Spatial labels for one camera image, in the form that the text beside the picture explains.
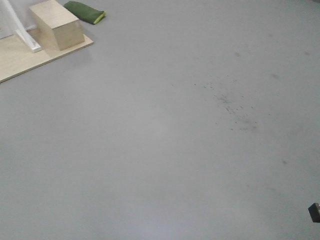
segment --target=green cloth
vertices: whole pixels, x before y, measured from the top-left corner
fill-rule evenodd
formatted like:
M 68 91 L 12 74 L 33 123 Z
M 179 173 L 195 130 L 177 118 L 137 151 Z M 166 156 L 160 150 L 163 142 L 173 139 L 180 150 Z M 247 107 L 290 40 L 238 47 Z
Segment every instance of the green cloth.
M 64 7 L 77 16 L 80 20 L 90 24 L 97 24 L 106 15 L 105 11 L 98 11 L 77 1 L 68 1 Z

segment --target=wooden board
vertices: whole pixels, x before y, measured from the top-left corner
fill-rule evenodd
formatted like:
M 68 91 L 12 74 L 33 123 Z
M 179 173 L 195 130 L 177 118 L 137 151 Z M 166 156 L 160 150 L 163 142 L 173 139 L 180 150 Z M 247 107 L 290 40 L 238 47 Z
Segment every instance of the wooden board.
M 38 29 L 29 33 L 41 45 L 41 51 L 33 53 L 16 35 L 0 39 L 0 83 L 94 43 L 83 35 L 84 42 L 60 51 L 52 46 Z

